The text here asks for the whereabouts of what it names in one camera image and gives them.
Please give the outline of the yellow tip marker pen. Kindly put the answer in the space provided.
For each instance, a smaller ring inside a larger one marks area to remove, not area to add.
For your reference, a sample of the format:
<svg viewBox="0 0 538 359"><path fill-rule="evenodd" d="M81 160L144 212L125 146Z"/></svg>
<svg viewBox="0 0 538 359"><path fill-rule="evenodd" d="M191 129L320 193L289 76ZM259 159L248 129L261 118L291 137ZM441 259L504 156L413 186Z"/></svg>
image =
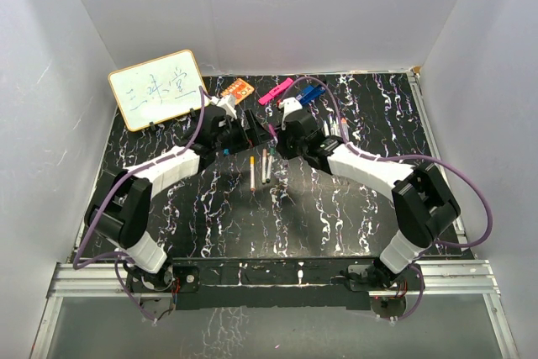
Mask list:
<svg viewBox="0 0 538 359"><path fill-rule="evenodd" d="M330 124L330 133L331 133L331 135L335 135L334 120L333 120L332 116L329 116L329 124Z"/></svg>

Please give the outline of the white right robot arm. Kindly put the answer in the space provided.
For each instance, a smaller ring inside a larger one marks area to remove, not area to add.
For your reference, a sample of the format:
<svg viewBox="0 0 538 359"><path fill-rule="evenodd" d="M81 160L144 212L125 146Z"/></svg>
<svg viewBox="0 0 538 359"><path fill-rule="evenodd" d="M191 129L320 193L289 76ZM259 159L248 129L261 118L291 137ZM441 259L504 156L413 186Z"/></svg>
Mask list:
<svg viewBox="0 0 538 359"><path fill-rule="evenodd" d="M282 116L277 151L285 159L301 157L315 170L365 185L393 203L398 230L363 275L375 288L396 288L404 270L461 214L435 164L411 166L359 156L340 137L324 135L302 108Z"/></svg>

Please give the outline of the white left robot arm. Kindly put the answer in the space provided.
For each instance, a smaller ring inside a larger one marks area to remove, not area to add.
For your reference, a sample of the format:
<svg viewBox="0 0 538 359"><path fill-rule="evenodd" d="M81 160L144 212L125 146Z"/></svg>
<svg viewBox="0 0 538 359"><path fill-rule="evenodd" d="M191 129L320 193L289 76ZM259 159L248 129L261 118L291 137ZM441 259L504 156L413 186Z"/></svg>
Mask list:
<svg viewBox="0 0 538 359"><path fill-rule="evenodd" d="M272 139L274 131L262 126L251 110L245 118L243 123L223 107L209 105L194 129L168 152L138 166L104 171L85 213L87 232L107 239L130 258L153 289L169 288L174 271L147 230L152 201L203 172L218 153L234 155Z"/></svg>

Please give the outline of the thick orange highlighter pen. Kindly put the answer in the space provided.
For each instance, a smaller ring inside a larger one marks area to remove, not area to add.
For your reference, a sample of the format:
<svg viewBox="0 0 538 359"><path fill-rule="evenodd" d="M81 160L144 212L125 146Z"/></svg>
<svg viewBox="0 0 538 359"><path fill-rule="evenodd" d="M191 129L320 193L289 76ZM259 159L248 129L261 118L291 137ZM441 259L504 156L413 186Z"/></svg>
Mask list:
<svg viewBox="0 0 538 359"><path fill-rule="evenodd" d="M342 137L344 138L349 138L349 134L348 134L348 126L347 126L347 122L346 122L346 119L344 117L341 118L340 120L340 125L341 125L341 131L340 131L340 134L342 135Z"/></svg>

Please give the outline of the yellow orange marker pen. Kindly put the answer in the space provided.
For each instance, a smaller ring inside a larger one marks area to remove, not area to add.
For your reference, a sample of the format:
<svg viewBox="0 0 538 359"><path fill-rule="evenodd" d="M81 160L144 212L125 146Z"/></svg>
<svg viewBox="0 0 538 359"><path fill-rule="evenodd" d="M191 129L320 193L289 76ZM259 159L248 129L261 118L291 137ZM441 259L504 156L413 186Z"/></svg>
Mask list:
<svg viewBox="0 0 538 359"><path fill-rule="evenodd" d="M250 190L254 192L256 190L256 158L254 156L250 156Z"/></svg>

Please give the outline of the peach marker pen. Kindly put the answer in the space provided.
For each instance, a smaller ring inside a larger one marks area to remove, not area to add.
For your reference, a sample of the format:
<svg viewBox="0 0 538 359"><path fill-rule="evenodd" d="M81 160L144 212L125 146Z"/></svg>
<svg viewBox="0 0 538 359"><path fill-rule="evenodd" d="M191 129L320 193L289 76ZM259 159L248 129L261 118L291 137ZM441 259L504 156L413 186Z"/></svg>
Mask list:
<svg viewBox="0 0 538 359"><path fill-rule="evenodd" d="M261 183L262 184L266 183L266 178L267 178L266 169L267 169L267 149L264 148L262 150L262 155L261 155Z"/></svg>

